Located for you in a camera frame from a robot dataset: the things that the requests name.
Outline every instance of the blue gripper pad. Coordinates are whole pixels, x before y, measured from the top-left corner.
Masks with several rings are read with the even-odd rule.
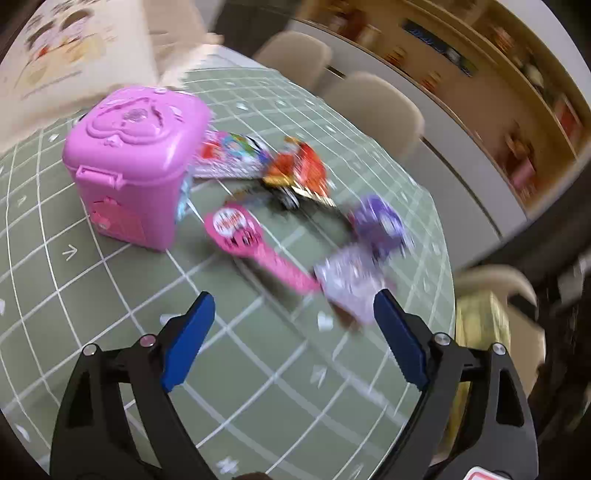
[[[426,357],[408,328],[404,311],[392,303],[384,291],[374,299],[374,316],[407,382],[424,390],[428,383]]]
[[[176,385],[187,378],[189,369],[201,348],[203,341],[215,318],[216,304],[210,294],[204,295],[202,302],[185,315],[191,318],[168,348],[164,357],[164,372],[160,378],[164,391],[169,393]]]

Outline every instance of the metal screw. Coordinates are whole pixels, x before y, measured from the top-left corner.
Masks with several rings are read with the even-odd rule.
[[[96,345],[94,343],[89,343],[82,349],[82,353],[86,356],[91,356],[96,353]]]
[[[503,345],[502,343],[493,343],[492,351],[495,352],[497,355],[505,355],[507,353],[507,349],[505,348],[505,345]]]
[[[141,339],[139,339],[139,344],[146,348],[153,346],[155,343],[156,337],[154,335],[144,335]]]
[[[441,346],[448,346],[452,342],[452,339],[449,338],[449,335],[446,333],[436,333],[435,334],[435,343]]]

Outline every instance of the book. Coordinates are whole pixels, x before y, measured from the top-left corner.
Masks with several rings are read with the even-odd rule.
[[[180,86],[217,43],[191,0],[46,0],[0,63],[0,152],[117,88]]]

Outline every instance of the candy wrapper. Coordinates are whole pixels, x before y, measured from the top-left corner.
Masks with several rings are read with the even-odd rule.
[[[255,260],[285,285],[305,295],[320,291],[320,284],[265,243],[262,228],[241,205],[226,204],[205,217],[205,230],[219,248],[235,257]]]
[[[374,321],[376,294],[384,288],[394,291],[364,244],[342,248],[315,266],[314,273],[326,298],[366,325]]]
[[[228,132],[205,132],[193,164],[193,176],[201,179],[260,179],[271,162],[261,140]]]
[[[404,255],[414,246],[398,214],[377,195],[362,199],[350,212],[349,220],[359,241],[370,247],[380,261],[385,261],[392,251],[400,250]]]
[[[269,166],[263,182],[269,187],[289,187],[300,197],[336,207],[329,197],[326,169],[306,143],[286,137],[283,149]]]

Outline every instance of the pink plastic box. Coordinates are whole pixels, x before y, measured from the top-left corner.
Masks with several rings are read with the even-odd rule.
[[[63,161],[100,233],[156,250],[170,247],[210,115],[192,95],[129,87],[78,122]]]

